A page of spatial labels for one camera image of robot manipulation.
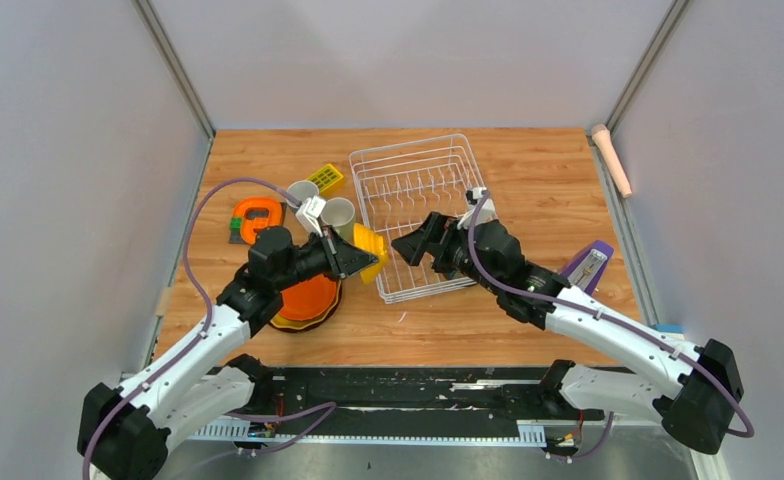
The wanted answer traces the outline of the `yellow ribbed bowl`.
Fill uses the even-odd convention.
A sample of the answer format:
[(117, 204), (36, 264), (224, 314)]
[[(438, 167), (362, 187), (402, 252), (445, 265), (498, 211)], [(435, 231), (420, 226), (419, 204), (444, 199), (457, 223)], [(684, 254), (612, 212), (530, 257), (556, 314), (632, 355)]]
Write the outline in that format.
[(361, 281), (364, 284), (370, 284), (375, 281), (389, 261), (389, 249), (386, 240), (382, 235), (360, 223), (355, 223), (353, 226), (353, 240), (357, 248), (377, 258), (374, 264), (359, 273)]

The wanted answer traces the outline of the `light green mug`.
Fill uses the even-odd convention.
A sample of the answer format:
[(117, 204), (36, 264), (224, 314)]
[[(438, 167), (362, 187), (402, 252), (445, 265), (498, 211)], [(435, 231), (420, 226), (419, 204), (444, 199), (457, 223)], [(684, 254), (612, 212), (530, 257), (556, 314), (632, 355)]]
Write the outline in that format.
[(328, 199), (320, 214), (323, 225), (333, 228), (345, 241), (352, 243), (354, 239), (354, 225), (356, 209), (347, 198), (336, 197)]

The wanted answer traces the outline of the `orange plate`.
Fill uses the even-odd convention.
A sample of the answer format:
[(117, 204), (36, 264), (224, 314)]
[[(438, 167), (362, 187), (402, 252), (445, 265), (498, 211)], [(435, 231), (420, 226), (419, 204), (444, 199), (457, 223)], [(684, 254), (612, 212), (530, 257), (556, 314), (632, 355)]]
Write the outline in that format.
[(339, 283), (323, 275), (282, 291), (279, 315), (287, 320), (308, 321), (324, 314), (337, 299)]

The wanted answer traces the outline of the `blue dotted mug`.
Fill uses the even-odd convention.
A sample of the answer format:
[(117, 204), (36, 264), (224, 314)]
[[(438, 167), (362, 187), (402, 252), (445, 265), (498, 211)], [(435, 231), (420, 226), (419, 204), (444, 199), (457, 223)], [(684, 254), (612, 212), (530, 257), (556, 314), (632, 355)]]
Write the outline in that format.
[(313, 181), (299, 180), (287, 188), (287, 193), (287, 204), (292, 209), (297, 209), (304, 200), (319, 195), (320, 190)]

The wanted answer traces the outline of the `yellow dotted plate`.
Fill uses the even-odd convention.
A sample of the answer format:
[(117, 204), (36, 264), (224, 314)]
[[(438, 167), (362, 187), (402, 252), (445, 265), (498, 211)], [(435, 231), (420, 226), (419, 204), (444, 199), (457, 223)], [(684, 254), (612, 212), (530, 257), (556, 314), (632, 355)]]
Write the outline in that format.
[(323, 314), (316, 316), (310, 320), (291, 320), (281, 315), (275, 315), (270, 321), (269, 325), (281, 332), (289, 333), (289, 334), (296, 334), (296, 333), (303, 333), (307, 331), (311, 331), (315, 328), (320, 327), (323, 323), (328, 321), (337, 311), (339, 305), (341, 304), (343, 293), (343, 286), (342, 283), (339, 282), (336, 287), (335, 297), (331, 303), (331, 305), (324, 311)]

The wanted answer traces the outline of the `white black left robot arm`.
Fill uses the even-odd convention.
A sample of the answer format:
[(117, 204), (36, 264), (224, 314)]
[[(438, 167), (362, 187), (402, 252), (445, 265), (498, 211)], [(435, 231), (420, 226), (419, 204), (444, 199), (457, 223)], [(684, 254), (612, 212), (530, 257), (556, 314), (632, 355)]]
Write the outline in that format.
[(83, 478), (98, 470), (110, 479), (152, 479), (180, 443), (219, 416), (266, 411), (275, 389), (257, 359), (243, 354), (208, 372), (269, 324), (286, 289), (319, 276), (372, 281), (388, 257), (386, 240), (361, 224), (350, 239), (324, 227), (301, 246), (285, 227), (262, 230), (192, 330), (118, 386), (99, 383), (86, 394), (77, 440)]

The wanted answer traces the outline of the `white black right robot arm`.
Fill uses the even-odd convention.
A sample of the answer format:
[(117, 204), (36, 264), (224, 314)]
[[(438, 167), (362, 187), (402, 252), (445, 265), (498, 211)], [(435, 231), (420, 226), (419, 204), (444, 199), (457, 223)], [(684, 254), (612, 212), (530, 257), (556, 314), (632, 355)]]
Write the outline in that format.
[(603, 372), (558, 361), (539, 390), (552, 417), (599, 409), (656, 421), (675, 440), (715, 455), (742, 412), (744, 386), (733, 350), (672, 338), (592, 298), (583, 289), (525, 258), (519, 240), (497, 220), (472, 230), (432, 212), (392, 248), (411, 266), (431, 255), (432, 270), (458, 273), (484, 287), (511, 318), (574, 338), (624, 366)]

